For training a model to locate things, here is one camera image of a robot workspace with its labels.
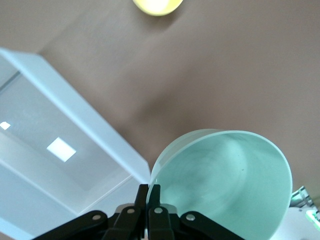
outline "mint green cup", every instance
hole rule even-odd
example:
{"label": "mint green cup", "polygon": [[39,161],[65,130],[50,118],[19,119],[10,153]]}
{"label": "mint green cup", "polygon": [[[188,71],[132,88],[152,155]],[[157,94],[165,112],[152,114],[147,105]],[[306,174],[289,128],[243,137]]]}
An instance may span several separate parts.
{"label": "mint green cup", "polygon": [[284,154],[258,134],[202,129],[167,146],[151,173],[150,190],[177,214],[197,211],[246,240],[268,240],[292,194]]}

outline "green light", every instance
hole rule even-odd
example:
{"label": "green light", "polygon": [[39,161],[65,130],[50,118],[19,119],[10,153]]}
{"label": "green light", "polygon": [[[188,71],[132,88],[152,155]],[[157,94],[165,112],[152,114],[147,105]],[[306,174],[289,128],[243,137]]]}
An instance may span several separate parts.
{"label": "green light", "polygon": [[317,218],[316,211],[315,210],[308,210],[305,212],[305,216],[311,223],[313,223],[315,228],[318,229],[318,231],[320,231],[320,222]]}

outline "yellow cup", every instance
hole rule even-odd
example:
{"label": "yellow cup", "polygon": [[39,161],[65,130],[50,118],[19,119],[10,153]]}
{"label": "yellow cup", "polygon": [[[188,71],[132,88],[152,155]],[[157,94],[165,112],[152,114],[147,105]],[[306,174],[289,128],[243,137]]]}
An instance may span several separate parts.
{"label": "yellow cup", "polygon": [[146,14],[164,16],[173,12],[183,0],[133,0],[135,5]]}

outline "silver bolt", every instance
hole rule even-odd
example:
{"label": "silver bolt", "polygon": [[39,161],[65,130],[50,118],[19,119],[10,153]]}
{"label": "silver bolt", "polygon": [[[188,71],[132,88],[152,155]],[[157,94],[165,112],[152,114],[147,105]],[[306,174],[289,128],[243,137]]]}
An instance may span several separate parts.
{"label": "silver bolt", "polygon": [[129,208],[126,212],[128,214],[133,214],[135,212],[135,210],[133,208]]}
{"label": "silver bolt", "polygon": [[188,214],[187,216],[185,216],[185,218],[188,221],[194,221],[196,219],[195,215],[192,215],[192,214]]}
{"label": "silver bolt", "polygon": [[92,220],[96,221],[96,220],[99,220],[100,218],[101,218],[101,215],[97,214],[92,217]]}
{"label": "silver bolt", "polygon": [[163,210],[162,210],[161,207],[156,207],[156,208],[154,209],[154,212],[155,212],[156,214],[160,214],[160,213],[163,212]]}

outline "yellow bowl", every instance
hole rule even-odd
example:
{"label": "yellow bowl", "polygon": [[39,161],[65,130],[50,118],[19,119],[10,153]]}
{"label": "yellow bowl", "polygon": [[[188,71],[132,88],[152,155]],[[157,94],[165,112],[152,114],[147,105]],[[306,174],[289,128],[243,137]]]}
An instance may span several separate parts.
{"label": "yellow bowl", "polygon": [[133,0],[135,5],[146,14],[164,16],[173,12],[183,0]]}

